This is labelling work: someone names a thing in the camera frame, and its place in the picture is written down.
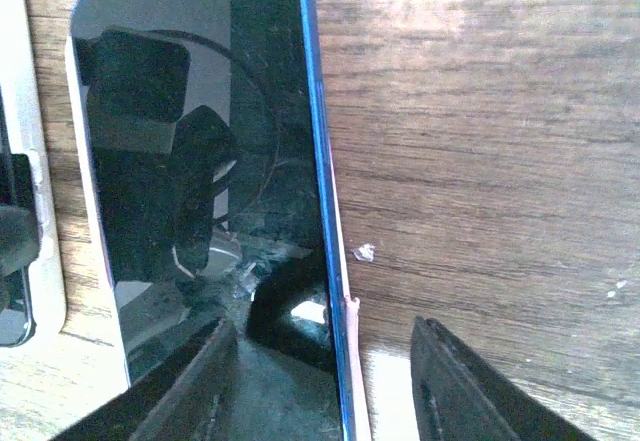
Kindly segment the white phone case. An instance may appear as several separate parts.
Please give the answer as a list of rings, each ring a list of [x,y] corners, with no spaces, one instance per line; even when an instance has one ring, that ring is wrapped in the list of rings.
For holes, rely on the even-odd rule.
[[[34,332],[24,347],[56,335],[66,319],[52,186],[31,46],[26,0],[1,0],[1,115],[7,117],[10,148],[27,156],[39,248],[28,268]]]

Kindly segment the black phone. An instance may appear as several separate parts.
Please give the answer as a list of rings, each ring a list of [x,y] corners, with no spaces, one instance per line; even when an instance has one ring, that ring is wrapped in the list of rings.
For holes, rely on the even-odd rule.
[[[19,346],[34,332],[28,268],[39,235],[29,161],[12,152],[7,117],[1,115],[1,346]]]

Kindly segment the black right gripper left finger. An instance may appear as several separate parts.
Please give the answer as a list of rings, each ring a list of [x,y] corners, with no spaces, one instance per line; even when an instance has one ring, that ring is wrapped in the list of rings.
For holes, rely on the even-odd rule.
[[[124,393],[57,440],[190,440],[228,397],[237,366],[236,330],[218,318]]]

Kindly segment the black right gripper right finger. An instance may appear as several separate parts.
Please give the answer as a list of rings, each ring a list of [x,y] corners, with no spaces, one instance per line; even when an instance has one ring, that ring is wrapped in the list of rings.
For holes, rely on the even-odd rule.
[[[435,319],[415,319],[410,365],[422,440],[592,439],[527,395]]]

